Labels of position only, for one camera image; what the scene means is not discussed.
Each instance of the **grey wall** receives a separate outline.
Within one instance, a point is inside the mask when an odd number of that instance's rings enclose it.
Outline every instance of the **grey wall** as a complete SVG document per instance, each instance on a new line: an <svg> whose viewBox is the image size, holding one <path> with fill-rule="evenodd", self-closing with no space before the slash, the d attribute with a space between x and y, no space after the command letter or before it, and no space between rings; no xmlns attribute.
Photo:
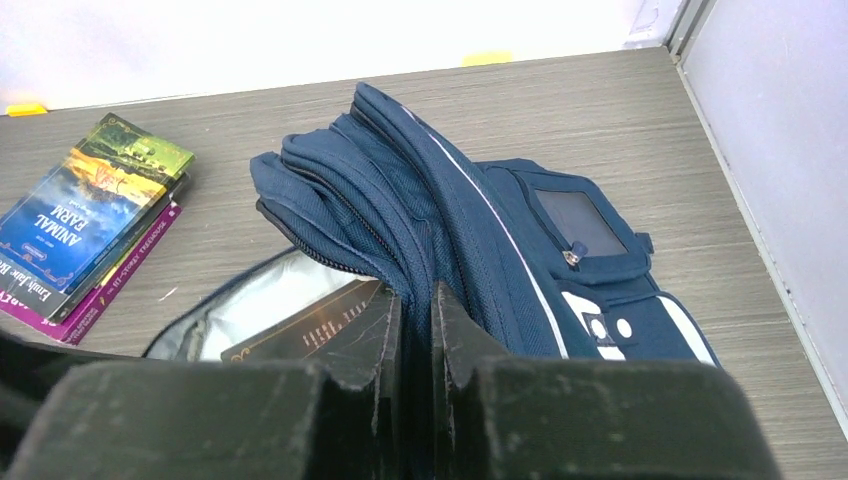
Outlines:
<svg viewBox="0 0 848 480"><path fill-rule="evenodd" d="M848 3L716 0L682 67L844 420Z"/></svg>

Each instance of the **book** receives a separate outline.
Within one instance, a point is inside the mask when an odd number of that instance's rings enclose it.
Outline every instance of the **book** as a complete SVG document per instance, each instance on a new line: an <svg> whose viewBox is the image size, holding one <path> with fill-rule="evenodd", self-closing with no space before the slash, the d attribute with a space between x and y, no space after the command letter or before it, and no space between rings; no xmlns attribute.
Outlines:
<svg viewBox="0 0 848 480"><path fill-rule="evenodd" d="M171 228L182 212L176 202L168 202L166 208L149 226L144 234L125 253L99 284L92 288L82 302L61 324L54 324L27 308L11 293L0 290L0 311L17 318L42 334L68 345L79 345L80 340L92 325L103 315L129 279L138 270L165 232Z"/></svg>
<svg viewBox="0 0 848 480"><path fill-rule="evenodd" d="M188 185L190 178L191 177L188 172L183 173L183 175L177 179L177 182L168 194L159 199L159 201L157 201L156 204L144 214L141 220L137 221L132 228L129 228L127 232L117 239L115 245L106 252L102 259L98 260L98 263L88 274L86 281L82 284L82 287L75 290L64 301L62 306L56 310L51 317L47 318L47 321L50 323L62 323L66 317L74 311L77 305L83 301L85 296L95 285L100 283L107 274L110 274L110 272L118 268L118 264L121 260L129 254L133 245L135 245L138 239L147 232L153 222L159 218L159 215L173 202L178 202L179 195L182 193L183 188Z"/></svg>
<svg viewBox="0 0 848 480"><path fill-rule="evenodd" d="M358 317L379 280L354 280L298 313L221 353L224 362L306 358Z"/></svg>
<svg viewBox="0 0 848 480"><path fill-rule="evenodd" d="M0 289L58 321L71 296L177 182L194 155L106 115L0 218Z"/></svg>

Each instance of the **purple book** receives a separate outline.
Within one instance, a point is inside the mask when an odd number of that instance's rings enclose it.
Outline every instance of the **purple book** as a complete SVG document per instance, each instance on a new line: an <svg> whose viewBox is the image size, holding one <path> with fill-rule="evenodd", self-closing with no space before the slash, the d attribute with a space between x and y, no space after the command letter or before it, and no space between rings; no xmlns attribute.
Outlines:
<svg viewBox="0 0 848 480"><path fill-rule="evenodd" d="M124 288L124 285L138 270L153 247L159 243L162 235L171 228L174 220L181 212L182 207L171 202L127 255L123 257L117 267L107 275L103 282L91 289L61 324L48 322L3 290L0 290L0 311L8 313L53 340L68 345L79 345L82 337L88 333L94 322L100 318L106 307Z"/></svg>

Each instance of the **white stripe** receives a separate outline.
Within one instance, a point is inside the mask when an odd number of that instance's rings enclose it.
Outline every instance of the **white stripe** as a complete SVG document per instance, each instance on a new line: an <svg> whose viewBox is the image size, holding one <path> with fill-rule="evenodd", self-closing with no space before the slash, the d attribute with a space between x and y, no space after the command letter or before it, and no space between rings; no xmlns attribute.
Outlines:
<svg viewBox="0 0 848 480"><path fill-rule="evenodd" d="M590 315L600 315L601 307L599 307L595 302L590 302L583 297L578 297L577 295L569 292L562 292L562 298L565 299L565 303L568 304L569 308L571 308L574 312L574 315L576 315L577 319L580 320L580 324L586 329L586 333L591 334L592 332L589 330L590 326L586 325L586 320L583 319L583 314L588 313ZM622 352L618 347L598 347L598 352L604 360L627 360L624 358L624 352Z"/></svg>
<svg viewBox="0 0 848 480"><path fill-rule="evenodd" d="M678 305L674 300L661 295L657 298L659 298L662 302L663 307L665 307L666 312L668 312L668 316L671 317L674 324L677 325L677 329L680 331L680 334L683 335L683 339L686 340L686 343L689 344L689 348L692 350L692 353L695 354L695 358L697 358L701 363L715 366L713 356L710 355L710 349L707 348L707 344L704 343L704 339L701 338L701 335L698 333L698 329L695 328L695 324L692 322L692 319L689 318L689 315L686 315L686 312L684 312L683 309L680 308L680 305Z"/></svg>
<svg viewBox="0 0 848 480"><path fill-rule="evenodd" d="M412 112L407 110L406 107L403 107L403 109L404 109L404 111L406 111L407 115L409 115L410 117L412 117L413 120L415 120L415 116L412 115ZM524 265L524 271L527 272L527 276L530 278L530 283L533 285L533 290L536 292L536 297L539 299L539 303L542 304L542 309L545 311L545 315L548 317L548 323L550 323L551 330L553 330L553 332L554 332L554 339L556 339L557 347L559 347L560 356L562 356L562 358L568 358L568 350L565 349L565 343L562 341L562 334L559 331L559 324L556 321L556 317L554 317L554 312L551 310L551 306L548 304L548 300L545 298L545 295L542 293L542 289L539 288L539 284L536 283L536 277L534 277L533 272L530 271L530 267L527 265L527 262L524 260L524 255L521 254L521 251L518 249L518 245L515 244L515 240L513 240L512 235L510 235L509 230L507 230L507 228L506 228L506 225L504 225L503 221L501 220L501 217L498 215L498 212L495 211L495 207L492 206L491 202L489 202L489 199L486 198L486 195L484 195L483 191L480 190L480 187L478 187L477 184L474 183L474 180L472 180L471 177L468 176L467 173L465 173L465 170L463 170L462 167L459 166L459 163L457 163L457 161L454 160L454 158L450 154L450 152L445 150L445 147L443 147L442 144L438 140L436 140L435 137L430 135L429 132L427 132L427 135L429 135L430 138L433 139L434 142L436 142L436 145L438 145L439 148L442 149L442 152L448 157L448 159L451 161L453 166L456 167L456 169L459 170L462 173L462 175L465 177L465 179L468 180L468 183L470 183L471 186L473 186L474 189L477 190L477 193L480 195L480 197L483 199L483 201L486 202L486 205L489 207L489 210L492 211L492 214L498 220L498 223L500 224L501 229L503 229L504 233L506 234L507 238L509 239L509 243L512 244L513 250L515 250L515 253L518 254L518 258L521 259L521 264Z"/></svg>

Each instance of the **navy fabric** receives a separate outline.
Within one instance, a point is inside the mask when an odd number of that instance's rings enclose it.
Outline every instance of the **navy fabric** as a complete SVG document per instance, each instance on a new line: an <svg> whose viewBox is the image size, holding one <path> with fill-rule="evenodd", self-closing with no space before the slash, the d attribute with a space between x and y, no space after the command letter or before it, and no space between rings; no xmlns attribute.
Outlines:
<svg viewBox="0 0 848 480"><path fill-rule="evenodd" d="M279 154L259 155L250 168L261 209L298 248L401 296L403 388L414 410L406 427L422 477L432 458L422 441L432 385L420 379L430 378L437 280L518 355L716 363L709 347L693 347L700 331L650 277L649 237L591 181L529 160L473 164L367 84L357 85L349 114L286 137Z"/></svg>
<svg viewBox="0 0 848 480"><path fill-rule="evenodd" d="M597 185L524 159L477 167L513 210L519 228L531 232L528 236L545 256L566 304L602 357L694 359L718 366L691 315L651 277L650 236L633 232ZM587 253L571 266L561 252L576 242Z"/></svg>

